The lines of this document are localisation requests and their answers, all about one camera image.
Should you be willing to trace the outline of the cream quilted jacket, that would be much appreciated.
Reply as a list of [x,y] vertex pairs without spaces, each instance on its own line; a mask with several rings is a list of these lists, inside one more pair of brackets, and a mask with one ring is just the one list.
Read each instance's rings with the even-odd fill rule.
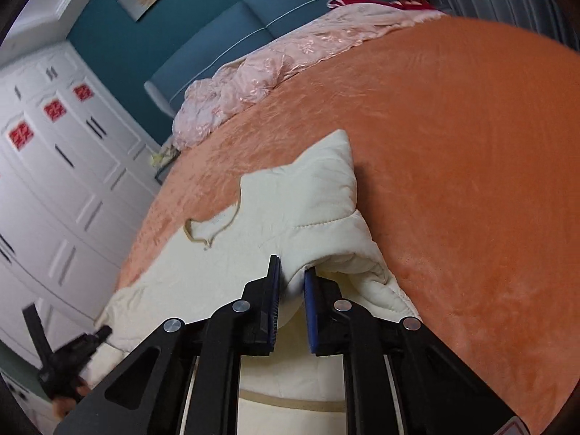
[[292,163],[241,177],[238,200],[207,221],[187,220],[98,323],[112,333],[87,367],[95,386],[160,324],[224,308],[254,319],[264,356],[241,364],[243,434],[342,434],[341,359],[314,356],[304,310],[308,271],[343,299],[397,322],[417,315],[357,207],[349,137],[336,130]]

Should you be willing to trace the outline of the white wardrobe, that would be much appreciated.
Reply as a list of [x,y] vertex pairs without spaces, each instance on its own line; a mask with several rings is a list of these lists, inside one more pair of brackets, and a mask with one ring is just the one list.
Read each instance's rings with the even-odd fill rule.
[[1,339],[39,365],[22,310],[58,348],[88,332],[160,186],[158,144],[66,42],[1,71]]

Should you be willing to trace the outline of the clutter on nightstand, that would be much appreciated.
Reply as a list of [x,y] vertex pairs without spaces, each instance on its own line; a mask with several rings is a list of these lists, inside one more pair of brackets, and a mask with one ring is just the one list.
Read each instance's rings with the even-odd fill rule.
[[159,152],[152,154],[150,157],[150,165],[153,168],[159,169],[167,165],[179,154],[179,150],[173,145],[171,140],[166,141],[159,149]]

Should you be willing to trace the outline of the orange plush bed blanket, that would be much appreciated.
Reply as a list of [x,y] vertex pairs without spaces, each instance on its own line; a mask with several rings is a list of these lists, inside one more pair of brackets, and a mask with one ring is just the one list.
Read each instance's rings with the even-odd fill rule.
[[358,207],[428,327],[539,434],[579,379],[579,55],[444,17],[293,76],[172,168],[118,284],[248,172],[342,129]]

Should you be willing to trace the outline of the pink sequined quilt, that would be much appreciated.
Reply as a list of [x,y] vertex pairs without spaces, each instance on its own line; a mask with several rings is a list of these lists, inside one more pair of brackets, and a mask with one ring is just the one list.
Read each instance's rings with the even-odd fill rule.
[[329,12],[265,46],[224,64],[208,79],[195,80],[172,126],[173,145],[182,151],[204,141],[218,127],[264,100],[285,80],[394,30],[439,20],[435,10],[403,11],[355,4]]

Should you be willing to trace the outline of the red pillow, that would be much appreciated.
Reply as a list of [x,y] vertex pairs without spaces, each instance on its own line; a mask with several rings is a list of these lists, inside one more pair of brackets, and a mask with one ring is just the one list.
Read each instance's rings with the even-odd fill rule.
[[427,11],[435,10],[435,6],[423,1],[423,0],[394,0],[394,1],[381,1],[381,0],[328,0],[326,2],[326,7],[329,9],[335,9],[338,7],[355,5],[355,4],[374,4],[381,5],[390,8],[395,8],[403,11]]

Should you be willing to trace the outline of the blue upholstered headboard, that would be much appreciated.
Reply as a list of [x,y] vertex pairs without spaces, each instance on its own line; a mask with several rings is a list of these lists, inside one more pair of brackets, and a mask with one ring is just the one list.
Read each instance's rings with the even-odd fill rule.
[[210,78],[224,64],[323,16],[329,10],[327,1],[241,0],[174,52],[145,82],[145,92],[173,118],[195,80]]

